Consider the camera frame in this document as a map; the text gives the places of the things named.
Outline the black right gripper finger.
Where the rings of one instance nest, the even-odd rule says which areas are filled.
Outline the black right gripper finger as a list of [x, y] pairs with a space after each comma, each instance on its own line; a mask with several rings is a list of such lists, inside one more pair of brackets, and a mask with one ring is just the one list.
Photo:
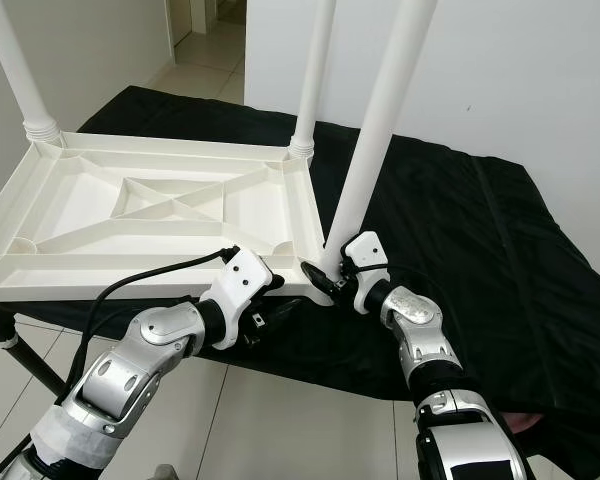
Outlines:
[[314, 302], [318, 305], [333, 305], [338, 298], [338, 283], [312, 262], [300, 262], [300, 268], [305, 278], [322, 293], [322, 297], [319, 300], [314, 298]]

